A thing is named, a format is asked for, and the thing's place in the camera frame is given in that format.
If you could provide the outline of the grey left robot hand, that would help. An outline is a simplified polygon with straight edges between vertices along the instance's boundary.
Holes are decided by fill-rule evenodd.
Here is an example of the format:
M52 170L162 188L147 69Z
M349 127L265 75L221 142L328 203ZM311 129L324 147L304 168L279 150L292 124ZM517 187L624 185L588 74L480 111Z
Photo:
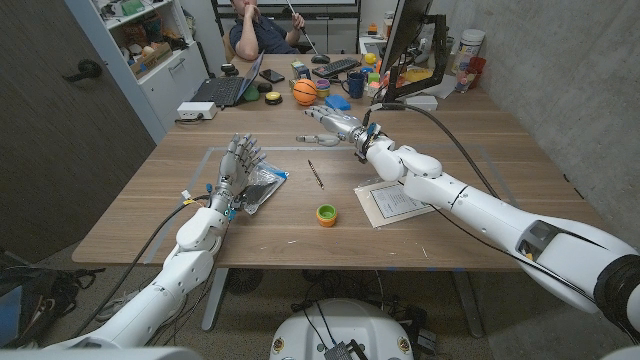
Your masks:
M266 158L251 133L234 135L221 159L218 180L210 200L210 208L225 213L233 200L246 188L249 175Z

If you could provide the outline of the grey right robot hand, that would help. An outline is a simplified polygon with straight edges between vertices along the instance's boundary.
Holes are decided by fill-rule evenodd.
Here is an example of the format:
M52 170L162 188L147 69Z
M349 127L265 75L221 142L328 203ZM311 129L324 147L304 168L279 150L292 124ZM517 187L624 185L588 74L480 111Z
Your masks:
M346 114L340 109L326 105L310 106L304 114L316 119L328 131L328 134L298 135L296 140L304 143L317 143L325 147L333 147L341 141L355 143L366 132L362 121Z

